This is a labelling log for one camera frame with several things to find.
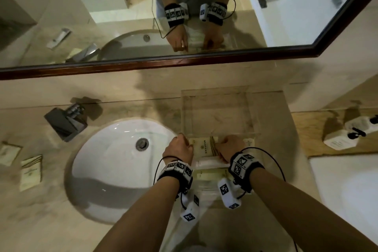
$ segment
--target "sink drain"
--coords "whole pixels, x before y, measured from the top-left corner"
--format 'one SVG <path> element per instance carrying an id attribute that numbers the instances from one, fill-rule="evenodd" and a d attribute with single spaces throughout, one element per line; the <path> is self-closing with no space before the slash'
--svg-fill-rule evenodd
<path id="1" fill-rule="evenodd" d="M 145 151 L 148 148 L 148 146 L 149 146 L 149 142 L 145 138 L 141 138 L 137 140 L 135 144 L 135 148 L 139 151 Z"/>

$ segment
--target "black wristband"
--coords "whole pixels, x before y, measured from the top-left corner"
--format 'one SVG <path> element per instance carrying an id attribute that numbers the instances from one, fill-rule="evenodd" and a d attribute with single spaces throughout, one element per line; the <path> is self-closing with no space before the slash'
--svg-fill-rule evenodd
<path id="1" fill-rule="evenodd" d="M 190 189 L 192 185 L 192 172 L 193 170 L 189 166 L 189 164 L 186 164 L 185 162 L 182 162 L 180 160 L 174 160 L 163 168 L 158 180 L 165 176 L 177 178 L 180 182 L 180 188 L 178 192 L 185 192 L 186 190 Z"/>
<path id="2" fill-rule="evenodd" d="M 209 7 L 209 21 L 215 23 L 216 25 L 222 26 L 226 13 L 227 4 L 224 4 L 223 2 L 213 2 Z"/>
<path id="3" fill-rule="evenodd" d="M 184 24 L 185 10 L 177 3 L 171 3 L 164 7 L 169 28 Z"/>
<path id="4" fill-rule="evenodd" d="M 264 166 L 255 157 L 243 151 L 239 151 L 232 156 L 228 171 L 235 178 L 236 184 L 239 184 L 244 191 L 251 193 L 252 187 L 249 175 L 254 169 L 258 167 L 264 169 Z"/>

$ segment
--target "wooden mirror frame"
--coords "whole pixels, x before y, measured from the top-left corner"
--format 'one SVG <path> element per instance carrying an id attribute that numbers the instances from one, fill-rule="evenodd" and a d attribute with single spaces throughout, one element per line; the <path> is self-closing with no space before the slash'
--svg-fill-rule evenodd
<path id="1" fill-rule="evenodd" d="M 203 53 L 187 56 L 165 56 L 116 61 L 92 61 L 78 64 L 37 65 L 0 69 L 0 80 L 128 71 L 138 69 L 193 66 L 295 58 L 319 57 L 371 0 L 347 0 L 311 45 L 267 47 Z"/>

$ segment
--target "white sink basin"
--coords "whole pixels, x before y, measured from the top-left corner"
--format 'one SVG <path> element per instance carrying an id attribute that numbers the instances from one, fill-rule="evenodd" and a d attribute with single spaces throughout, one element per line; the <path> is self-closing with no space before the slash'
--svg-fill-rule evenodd
<path id="1" fill-rule="evenodd" d="M 85 216 L 115 223 L 154 181 L 164 149 L 175 134 L 148 120 L 127 120 L 93 135 L 76 155 L 66 175 L 72 204 Z M 148 147 L 136 148 L 140 139 Z M 158 174 L 164 167 L 162 162 Z"/>

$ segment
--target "hand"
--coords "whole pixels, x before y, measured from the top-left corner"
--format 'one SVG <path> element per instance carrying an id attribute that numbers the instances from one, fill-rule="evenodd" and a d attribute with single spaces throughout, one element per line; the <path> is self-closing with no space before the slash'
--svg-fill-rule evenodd
<path id="1" fill-rule="evenodd" d="M 191 165 L 193 160 L 193 146 L 189 144 L 189 141 L 183 134 L 178 134 L 170 141 L 169 145 L 163 152 L 163 157 L 175 156 L 181 159 L 183 162 Z M 164 159 L 165 164 L 169 164 L 171 161 L 176 160 L 174 157 Z"/>
<path id="2" fill-rule="evenodd" d="M 220 143 L 215 144 L 215 148 L 219 151 L 221 159 L 229 163 L 231 157 L 246 148 L 246 145 L 240 137 L 228 135 Z"/>
<path id="3" fill-rule="evenodd" d="M 219 49 L 223 41 L 222 26 L 216 25 L 213 22 L 208 22 L 205 31 L 205 39 L 203 41 L 203 48 Z"/>
<path id="4" fill-rule="evenodd" d="M 188 39 L 183 24 L 177 25 L 168 35 L 167 40 L 173 51 L 188 51 Z"/>

